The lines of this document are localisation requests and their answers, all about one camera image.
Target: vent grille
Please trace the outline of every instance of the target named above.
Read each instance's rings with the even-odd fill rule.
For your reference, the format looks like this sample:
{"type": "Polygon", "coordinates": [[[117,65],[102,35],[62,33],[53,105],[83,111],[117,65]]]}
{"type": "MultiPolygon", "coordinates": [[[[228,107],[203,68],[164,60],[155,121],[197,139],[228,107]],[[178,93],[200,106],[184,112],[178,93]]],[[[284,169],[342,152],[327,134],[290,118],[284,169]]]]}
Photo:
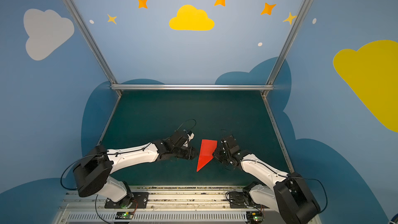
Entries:
{"type": "MultiPolygon", "coordinates": [[[[115,214],[99,215],[106,221],[113,221],[115,214]]],[[[92,222],[100,220],[95,212],[70,212],[68,221],[92,222]]],[[[246,220],[246,212],[241,211],[155,211],[137,212],[131,222],[242,222],[246,220]]]]}
{"type": "Polygon", "coordinates": [[[244,221],[242,213],[136,213],[133,221],[244,221]]]}
{"type": "MultiPolygon", "coordinates": [[[[115,214],[99,214],[101,218],[104,220],[113,220],[115,218],[115,214]]],[[[80,214],[73,214],[70,213],[68,216],[68,220],[71,221],[90,221],[90,220],[100,220],[97,213],[80,213],[80,214]]]]}

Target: dark blue cloud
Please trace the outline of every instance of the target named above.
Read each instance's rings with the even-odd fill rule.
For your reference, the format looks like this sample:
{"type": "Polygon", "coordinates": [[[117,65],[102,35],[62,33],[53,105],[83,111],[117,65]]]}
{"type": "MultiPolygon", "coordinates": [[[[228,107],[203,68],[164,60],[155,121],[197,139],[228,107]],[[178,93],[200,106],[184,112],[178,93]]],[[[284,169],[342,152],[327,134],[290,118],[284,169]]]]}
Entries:
{"type": "Polygon", "coordinates": [[[0,194],[1,223],[49,224],[65,193],[59,178],[36,180],[9,189],[0,194]]]}
{"type": "Polygon", "coordinates": [[[134,79],[123,82],[122,84],[164,84],[163,82],[158,82],[151,79],[134,79]]]}
{"type": "Polygon", "coordinates": [[[84,108],[82,120],[82,156],[97,145],[117,101],[117,93],[110,82],[103,82],[91,93],[84,108]]]}
{"type": "MultiPolygon", "coordinates": [[[[320,180],[326,188],[329,205],[320,215],[322,224],[387,223],[387,216],[375,195],[344,157],[317,140],[296,140],[292,123],[283,112],[291,90],[287,61],[283,63],[274,87],[267,99],[295,171],[303,177],[320,180]]],[[[309,181],[308,184],[323,208],[326,202],[322,188],[318,182],[309,181]]]]}
{"type": "Polygon", "coordinates": [[[220,85],[261,85],[267,82],[277,57],[261,62],[250,72],[228,72],[222,74],[214,84],[220,85]]]}

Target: orange wire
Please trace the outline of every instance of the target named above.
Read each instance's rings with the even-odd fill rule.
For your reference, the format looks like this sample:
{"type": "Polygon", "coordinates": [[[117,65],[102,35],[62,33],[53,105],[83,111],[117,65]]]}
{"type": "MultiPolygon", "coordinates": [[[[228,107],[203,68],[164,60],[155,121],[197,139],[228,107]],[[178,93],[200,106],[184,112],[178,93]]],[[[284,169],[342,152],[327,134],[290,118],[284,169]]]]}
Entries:
{"type": "Polygon", "coordinates": [[[135,205],[135,209],[134,209],[134,212],[132,213],[132,215],[134,216],[134,214],[135,214],[135,211],[137,210],[137,207],[138,207],[138,202],[137,202],[136,200],[133,200],[133,201],[135,201],[135,203],[136,203],[136,205],[135,205]]]}

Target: black mounting plate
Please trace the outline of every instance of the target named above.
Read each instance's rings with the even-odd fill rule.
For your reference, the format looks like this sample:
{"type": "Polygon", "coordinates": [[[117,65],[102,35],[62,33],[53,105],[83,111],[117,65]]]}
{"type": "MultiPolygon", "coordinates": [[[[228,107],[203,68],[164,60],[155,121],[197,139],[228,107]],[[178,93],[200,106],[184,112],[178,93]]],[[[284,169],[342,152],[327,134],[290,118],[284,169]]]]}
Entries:
{"type": "MultiPolygon", "coordinates": [[[[243,192],[231,191],[229,192],[229,207],[230,208],[253,208],[252,206],[247,206],[246,197],[243,192]]],[[[261,205],[257,204],[256,208],[260,209],[261,205]]]]}
{"type": "MultiPolygon", "coordinates": [[[[134,200],[137,201],[137,208],[146,208],[148,202],[148,192],[132,192],[134,195],[134,200]]],[[[132,202],[131,206],[128,209],[134,209],[137,205],[135,201],[132,202]]],[[[120,202],[114,202],[111,199],[106,199],[105,208],[120,208],[120,202]]]]}

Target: white cloud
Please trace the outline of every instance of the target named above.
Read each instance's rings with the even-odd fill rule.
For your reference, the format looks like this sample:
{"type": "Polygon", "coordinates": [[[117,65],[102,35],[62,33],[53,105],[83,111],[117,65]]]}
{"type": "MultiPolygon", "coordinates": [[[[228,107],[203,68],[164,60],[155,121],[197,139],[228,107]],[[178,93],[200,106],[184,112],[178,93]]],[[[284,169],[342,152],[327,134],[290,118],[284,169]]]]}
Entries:
{"type": "Polygon", "coordinates": [[[72,21],[61,17],[53,10],[42,12],[38,9],[29,9],[23,16],[23,25],[29,35],[26,52],[36,61],[48,57],[74,32],[72,21]]]}

